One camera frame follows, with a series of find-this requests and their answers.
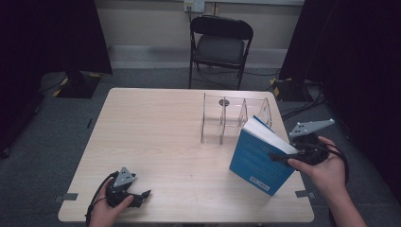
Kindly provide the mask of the dark curtain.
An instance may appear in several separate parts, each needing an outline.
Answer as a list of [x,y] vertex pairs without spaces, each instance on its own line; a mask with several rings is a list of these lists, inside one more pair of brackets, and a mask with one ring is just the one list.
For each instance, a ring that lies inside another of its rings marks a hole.
[[113,72],[95,0],[0,0],[0,158],[66,71]]
[[305,0],[280,77],[322,84],[401,202],[401,0]]

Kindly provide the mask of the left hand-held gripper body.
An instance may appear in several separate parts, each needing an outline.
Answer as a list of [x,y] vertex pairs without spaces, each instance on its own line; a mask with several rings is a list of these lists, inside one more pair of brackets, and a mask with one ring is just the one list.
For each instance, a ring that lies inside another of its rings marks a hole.
[[128,192],[134,181],[135,174],[131,174],[126,167],[122,167],[106,188],[106,200],[111,207],[116,207],[126,197],[139,197]]

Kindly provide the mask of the person's right hand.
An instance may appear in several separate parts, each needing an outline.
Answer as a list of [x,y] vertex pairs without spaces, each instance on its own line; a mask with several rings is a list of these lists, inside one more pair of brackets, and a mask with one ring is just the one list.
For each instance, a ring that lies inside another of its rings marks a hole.
[[324,162],[315,166],[310,166],[295,159],[289,159],[288,163],[295,169],[305,173],[322,195],[328,191],[346,189],[344,162],[336,154],[330,154]]

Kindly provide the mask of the blue paperback book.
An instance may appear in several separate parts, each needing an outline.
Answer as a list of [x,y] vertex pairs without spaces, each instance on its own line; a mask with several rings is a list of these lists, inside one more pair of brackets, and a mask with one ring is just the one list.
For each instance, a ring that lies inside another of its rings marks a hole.
[[273,196],[293,173],[288,163],[274,162],[271,153],[297,154],[257,116],[249,119],[239,134],[229,169],[237,176]]

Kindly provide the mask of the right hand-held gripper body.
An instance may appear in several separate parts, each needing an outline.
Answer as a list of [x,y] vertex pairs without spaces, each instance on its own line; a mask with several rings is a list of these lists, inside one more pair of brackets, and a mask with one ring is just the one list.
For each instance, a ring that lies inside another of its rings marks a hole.
[[316,132],[334,123],[335,120],[332,118],[321,121],[298,122],[288,134],[291,140],[290,144],[298,150],[298,153],[293,155],[292,158],[311,166],[325,161],[329,151]]

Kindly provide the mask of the clear acrylic book rack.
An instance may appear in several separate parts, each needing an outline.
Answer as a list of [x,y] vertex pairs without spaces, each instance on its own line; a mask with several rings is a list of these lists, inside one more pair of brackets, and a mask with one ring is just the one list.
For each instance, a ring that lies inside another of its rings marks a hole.
[[[230,101],[229,106],[219,105],[218,102],[223,98]],[[255,116],[271,126],[270,103],[266,97],[204,94],[202,107],[200,141],[203,144],[223,145],[235,142],[241,128]]]

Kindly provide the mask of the grey tape strip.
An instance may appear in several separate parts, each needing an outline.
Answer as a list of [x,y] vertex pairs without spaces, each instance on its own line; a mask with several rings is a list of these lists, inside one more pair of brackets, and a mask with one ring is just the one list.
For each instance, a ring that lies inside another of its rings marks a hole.
[[78,193],[65,193],[54,198],[54,202],[63,203],[64,201],[75,201],[78,198]]
[[309,198],[311,200],[316,198],[316,194],[313,191],[299,190],[295,192],[297,198]]

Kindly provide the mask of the black folding chair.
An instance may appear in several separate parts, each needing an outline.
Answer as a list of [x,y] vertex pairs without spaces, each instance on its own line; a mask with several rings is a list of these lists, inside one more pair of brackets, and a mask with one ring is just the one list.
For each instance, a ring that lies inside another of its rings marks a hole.
[[250,45],[252,27],[242,21],[215,15],[201,15],[190,22],[190,65],[188,87],[192,87],[193,66],[200,64],[236,69],[240,88]]

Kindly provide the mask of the person's left hand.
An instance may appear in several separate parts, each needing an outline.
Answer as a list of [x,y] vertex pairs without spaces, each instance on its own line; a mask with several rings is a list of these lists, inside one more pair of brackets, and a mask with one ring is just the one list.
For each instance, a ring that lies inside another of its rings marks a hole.
[[129,207],[133,196],[126,197],[116,207],[111,207],[106,201],[106,189],[102,188],[96,198],[89,227],[112,227],[118,216]]

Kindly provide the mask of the black stand base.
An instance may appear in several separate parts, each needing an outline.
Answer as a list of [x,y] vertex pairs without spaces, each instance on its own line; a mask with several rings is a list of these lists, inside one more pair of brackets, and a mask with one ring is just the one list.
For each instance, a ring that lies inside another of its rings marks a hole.
[[280,101],[312,102],[313,97],[301,80],[271,79],[270,85],[274,96]]
[[100,83],[102,76],[96,73],[66,71],[66,78],[53,94],[63,98],[91,98]]

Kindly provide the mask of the white wall socket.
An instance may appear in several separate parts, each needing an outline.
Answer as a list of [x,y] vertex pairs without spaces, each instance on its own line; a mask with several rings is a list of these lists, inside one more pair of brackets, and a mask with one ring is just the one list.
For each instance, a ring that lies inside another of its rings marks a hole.
[[203,0],[184,0],[183,10],[185,12],[204,13],[205,2]]

